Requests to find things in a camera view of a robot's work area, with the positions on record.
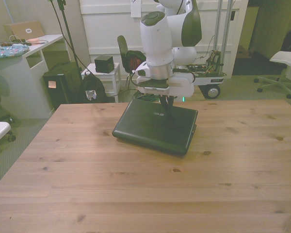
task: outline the caster wheel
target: caster wheel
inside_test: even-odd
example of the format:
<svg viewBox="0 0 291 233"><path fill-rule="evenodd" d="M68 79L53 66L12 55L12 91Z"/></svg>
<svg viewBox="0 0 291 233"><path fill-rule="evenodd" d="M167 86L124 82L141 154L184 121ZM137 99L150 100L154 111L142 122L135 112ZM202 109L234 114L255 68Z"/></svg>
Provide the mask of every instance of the caster wheel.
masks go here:
<svg viewBox="0 0 291 233"><path fill-rule="evenodd" d="M221 93L221 90L218 85L206 85L206 88L204 89L204 97L207 99L215 99L217 98Z"/></svg>
<svg viewBox="0 0 291 233"><path fill-rule="evenodd" d="M8 136L8 141L9 142L14 142L16 140L16 136L15 135L9 135Z"/></svg>
<svg viewBox="0 0 291 233"><path fill-rule="evenodd" d="M9 123L14 123L15 122L14 119L11 118L11 117L8 119L8 121L9 121Z"/></svg>

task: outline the wooden tabletop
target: wooden tabletop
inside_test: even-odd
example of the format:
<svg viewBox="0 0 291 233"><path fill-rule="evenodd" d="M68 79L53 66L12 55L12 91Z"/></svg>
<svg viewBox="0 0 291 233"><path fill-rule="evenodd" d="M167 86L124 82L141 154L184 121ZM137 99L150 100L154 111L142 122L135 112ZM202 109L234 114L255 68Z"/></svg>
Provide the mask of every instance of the wooden tabletop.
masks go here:
<svg viewBox="0 0 291 233"><path fill-rule="evenodd" d="M114 138L127 103L61 105L0 181L0 233L291 233L291 106L175 105L199 111L184 158Z"/></svg>

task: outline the backpack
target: backpack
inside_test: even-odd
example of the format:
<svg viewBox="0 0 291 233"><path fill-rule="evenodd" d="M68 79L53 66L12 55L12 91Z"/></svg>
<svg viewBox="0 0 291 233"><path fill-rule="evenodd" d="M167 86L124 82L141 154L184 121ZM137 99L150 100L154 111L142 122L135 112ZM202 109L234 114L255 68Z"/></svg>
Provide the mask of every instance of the backpack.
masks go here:
<svg viewBox="0 0 291 233"><path fill-rule="evenodd" d="M102 81L94 74L90 73L83 79L83 85L87 96L87 103L113 103L114 97L108 97L106 95L105 87Z"/></svg>
<svg viewBox="0 0 291 233"><path fill-rule="evenodd" d="M140 51L129 50L125 60L126 64L123 64L125 71L131 73L132 70L136 70L142 62L146 61L146 56Z"/></svg>

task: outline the laptop lid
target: laptop lid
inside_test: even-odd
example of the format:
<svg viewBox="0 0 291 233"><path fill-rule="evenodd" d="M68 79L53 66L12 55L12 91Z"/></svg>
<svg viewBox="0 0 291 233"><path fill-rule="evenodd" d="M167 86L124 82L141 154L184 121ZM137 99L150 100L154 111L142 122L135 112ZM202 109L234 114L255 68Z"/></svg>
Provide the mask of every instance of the laptop lid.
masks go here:
<svg viewBox="0 0 291 233"><path fill-rule="evenodd" d="M113 130L114 137L172 154L186 154L198 111L173 106L168 116L160 103L132 100Z"/></svg>

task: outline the metal pole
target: metal pole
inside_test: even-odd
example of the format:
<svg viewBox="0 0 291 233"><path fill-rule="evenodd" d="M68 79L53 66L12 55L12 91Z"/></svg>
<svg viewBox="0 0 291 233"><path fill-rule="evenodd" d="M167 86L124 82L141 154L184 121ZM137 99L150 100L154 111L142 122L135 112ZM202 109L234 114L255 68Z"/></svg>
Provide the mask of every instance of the metal pole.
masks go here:
<svg viewBox="0 0 291 233"><path fill-rule="evenodd" d="M65 16L64 5L66 5L66 2L65 2L65 0L57 0L57 2L58 2L59 9L61 10L61 12L63 14L63 18L64 18L66 30L67 30L67 34L68 34L69 41L70 41L70 45L71 45L71 50L72 50L72 53L73 53L73 56L74 56L74 60L76 62L77 72L78 72L78 76L79 76L79 80L80 80L80 85L81 85L81 96L83 96L83 97L86 98L86 93L85 93L85 88L84 88L84 84L83 84L83 79L82 79L82 76L81 76L81 68L79 67L77 55L76 55L76 52L74 50L73 43L72 43L72 38L71 38L71 34L70 34L68 22L67 22L67 19L66 19L66 16Z"/></svg>
<svg viewBox="0 0 291 233"><path fill-rule="evenodd" d="M217 21L215 24L215 33L214 33L214 41L213 41L213 50L216 51L218 48L218 36L219 36L219 27L220 27L220 18L221 18L221 11L222 11L222 1L218 1L218 10L217 10Z"/></svg>
<svg viewBox="0 0 291 233"><path fill-rule="evenodd" d="M226 10L225 27L224 27L224 34L223 34L223 41L222 41L222 49L221 49L221 56L220 56L219 75L222 74L222 69L223 69L223 66L221 66L221 64L223 63L224 57L225 57L227 36L228 36L229 23L231 21L232 8L233 8L233 0L228 0L227 10Z"/></svg>

